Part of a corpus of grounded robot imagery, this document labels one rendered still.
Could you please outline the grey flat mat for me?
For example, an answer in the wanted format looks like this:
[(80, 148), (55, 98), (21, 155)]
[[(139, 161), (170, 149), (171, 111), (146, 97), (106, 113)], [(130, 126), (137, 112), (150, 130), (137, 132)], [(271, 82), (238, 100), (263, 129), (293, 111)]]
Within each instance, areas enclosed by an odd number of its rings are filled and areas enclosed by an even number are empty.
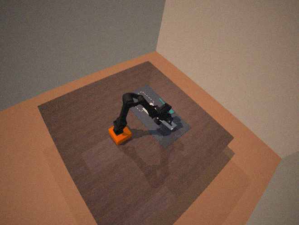
[[(141, 87), (133, 91), (133, 93), (142, 95), (149, 104), (152, 103), (154, 105), (158, 105), (158, 107), (163, 105), (159, 98), (166, 103), (149, 85)], [(172, 130), (163, 123), (157, 125), (154, 122), (155, 118), (152, 119), (142, 108), (144, 107), (139, 104), (136, 107), (131, 107), (130, 109), (143, 123), (143, 125), (145, 125), (149, 132), (151, 132), (155, 139), (157, 139), (157, 141), (163, 146), (163, 148), (168, 147), (185, 132), (191, 129), (191, 127), (172, 108), (171, 109), (174, 111), (174, 113), (171, 114), (173, 118), (172, 122), (177, 125)]]

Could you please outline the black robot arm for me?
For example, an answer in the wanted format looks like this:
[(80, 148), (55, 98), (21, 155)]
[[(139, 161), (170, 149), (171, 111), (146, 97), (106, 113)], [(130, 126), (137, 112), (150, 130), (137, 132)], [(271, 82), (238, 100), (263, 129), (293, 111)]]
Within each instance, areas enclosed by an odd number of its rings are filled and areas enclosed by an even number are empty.
[[(134, 102), (133, 98), (137, 99), (138, 102)], [(125, 93), (122, 96), (122, 109), (120, 112), (119, 117), (113, 122), (114, 123), (114, 129), (113, 132), (116, 134), (116, 136), (123, 133), (123, 129), (127, 125), (126, 116), (129, 111), (129, 108), (136, 107), (137, 105), (141, 104), (148, 112), (149, 116), (153, 119), (155, 117), (161, 117), (166, 122), (169, 122), (171, 119), (171, 114), (166, 113), (168, 110), (170, 110), (169, 106), (165, 103), (161, 107), (158, 107), (158, 105), (150, 105), (146, 99), (142, 95), (138, 95), (135, 93)], [(156, 108), (156, 110), (155, 110)]]

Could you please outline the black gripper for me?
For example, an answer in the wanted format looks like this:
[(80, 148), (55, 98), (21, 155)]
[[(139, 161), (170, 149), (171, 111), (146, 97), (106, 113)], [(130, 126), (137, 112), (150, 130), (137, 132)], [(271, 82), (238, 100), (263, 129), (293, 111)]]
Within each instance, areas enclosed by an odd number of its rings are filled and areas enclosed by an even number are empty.
[[(166, 103), (167, 104), (167, 103)], [(172, 107), (169, 105), (169, 104), (167, 104), (168, 106), (169, 106), (169, 108), (171, 109)], [(163, 116), (163, 114), (162, 114), (162, 116)], [(161, 117), (162, 117), (161, 116)], [(163, 121), (163, 119), (161, 119), (161, 117), (159, 117), (159, 118), (155, 118), (154, 119), (154, 122), (157, 124), (157, 125), (160, 125), (161, 124), (161, 121)]]

